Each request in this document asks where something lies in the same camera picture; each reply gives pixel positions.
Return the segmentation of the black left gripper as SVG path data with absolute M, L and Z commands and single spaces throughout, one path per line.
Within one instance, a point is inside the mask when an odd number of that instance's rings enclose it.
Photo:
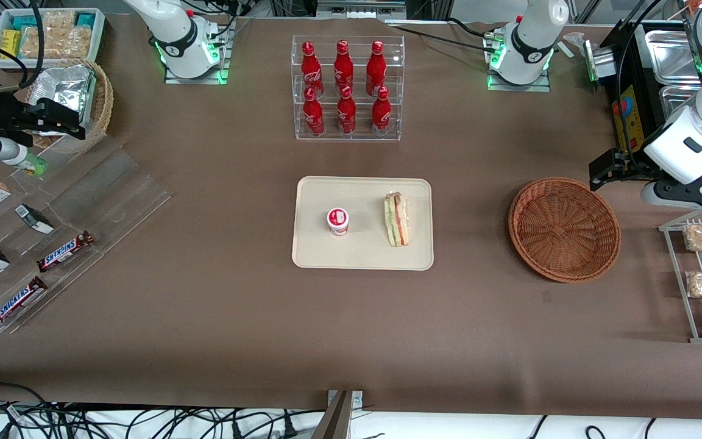
M 590 187 L 602 187 L 621 177 L 635 182 L 657 182 L 660 169 L 654 168 L 643 153 L 622 149 L 608 149 L 590 163 Z

